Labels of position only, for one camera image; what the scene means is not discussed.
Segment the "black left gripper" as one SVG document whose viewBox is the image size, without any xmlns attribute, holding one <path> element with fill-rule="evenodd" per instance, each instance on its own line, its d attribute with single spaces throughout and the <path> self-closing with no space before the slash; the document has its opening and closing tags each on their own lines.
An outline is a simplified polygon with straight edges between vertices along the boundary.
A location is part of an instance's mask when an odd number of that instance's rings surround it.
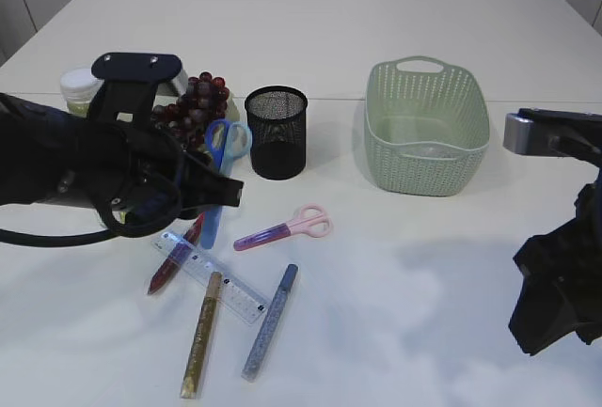
<svg viewBox="0 0 602 407">
<path fill-rule="evenodd" d="M 213 207 L 240 205 L 244 183 L 220 175 L 204 153 L 127 122 L 61 122 L 55 130 L 60 172 L 55 203 L 98 213 L 137 212 L 142 224 L 196 219 Z"/>
</svg>

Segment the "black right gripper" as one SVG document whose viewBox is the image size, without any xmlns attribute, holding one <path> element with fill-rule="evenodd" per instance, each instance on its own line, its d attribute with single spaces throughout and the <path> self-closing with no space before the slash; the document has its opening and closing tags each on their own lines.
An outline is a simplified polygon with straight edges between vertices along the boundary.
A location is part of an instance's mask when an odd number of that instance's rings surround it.
<svg viewBox="0 0 602 407">
<path fill-rule="evenodd" d="M 601 189 L 587 184 L 575 217 L 528 238 L 514 256 L 523 281 L 509 329 L 522 352 L 536 355 L 576 334 L 601 338 Z"/>
</svg>

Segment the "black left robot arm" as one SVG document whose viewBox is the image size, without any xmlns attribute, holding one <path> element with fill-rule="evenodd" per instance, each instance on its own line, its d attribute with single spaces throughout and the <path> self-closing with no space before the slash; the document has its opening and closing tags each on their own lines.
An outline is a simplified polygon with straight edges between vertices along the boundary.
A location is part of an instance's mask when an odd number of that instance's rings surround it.
<svg viewBox="0 0 602 407">
<path fill-rule="evenodd" d="M 149 123 L 76 117 L 1 97 L 4 205 L 151 208 L 183 218 L 214 206 L 239 206 L 243 187 Z"/>
</svg>

